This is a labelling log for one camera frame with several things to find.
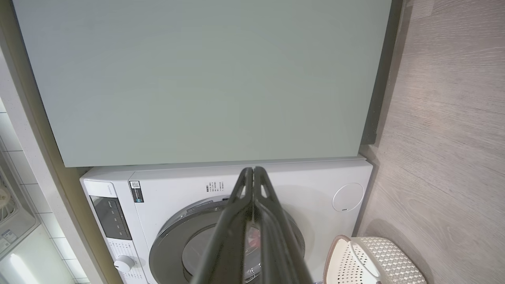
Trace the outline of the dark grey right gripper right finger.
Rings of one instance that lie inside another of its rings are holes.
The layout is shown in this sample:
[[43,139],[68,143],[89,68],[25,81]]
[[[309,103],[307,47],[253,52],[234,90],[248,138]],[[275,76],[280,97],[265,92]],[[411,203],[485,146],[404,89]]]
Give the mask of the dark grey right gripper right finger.
[[253,198],[258,211],[263,284],[311,284],[301,248],[263,167],[254,168]]

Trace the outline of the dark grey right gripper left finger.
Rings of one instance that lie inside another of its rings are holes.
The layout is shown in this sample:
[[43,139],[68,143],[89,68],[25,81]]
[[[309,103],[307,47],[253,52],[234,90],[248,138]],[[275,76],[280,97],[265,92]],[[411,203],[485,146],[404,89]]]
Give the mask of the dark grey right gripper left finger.
[[254,170],[242,169],[192,284],[243,284],[245,241],[254,212]]

